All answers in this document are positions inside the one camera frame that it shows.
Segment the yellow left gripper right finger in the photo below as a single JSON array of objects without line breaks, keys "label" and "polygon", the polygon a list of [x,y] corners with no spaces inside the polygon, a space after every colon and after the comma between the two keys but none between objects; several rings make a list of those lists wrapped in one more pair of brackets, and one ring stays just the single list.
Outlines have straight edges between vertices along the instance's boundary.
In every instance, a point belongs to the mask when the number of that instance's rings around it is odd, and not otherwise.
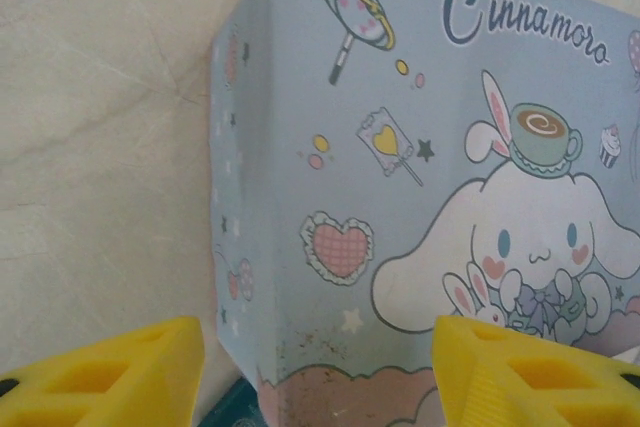
[{"label": "yellow left gripper right finger", "polygon": [[449,426],[636,426],[639,368],[461,316],[437,318],[432,366]]}]

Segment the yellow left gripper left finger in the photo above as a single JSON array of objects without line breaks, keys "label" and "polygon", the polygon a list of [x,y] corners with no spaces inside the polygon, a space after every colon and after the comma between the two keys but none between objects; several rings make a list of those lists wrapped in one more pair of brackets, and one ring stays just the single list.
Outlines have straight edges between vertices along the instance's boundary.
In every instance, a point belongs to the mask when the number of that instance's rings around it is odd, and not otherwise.
[{"label": "yellow left gripper left finger", "polygon": [[182,316],[5,372],[4,426],[189,426],[204,370],[198,318]]}]

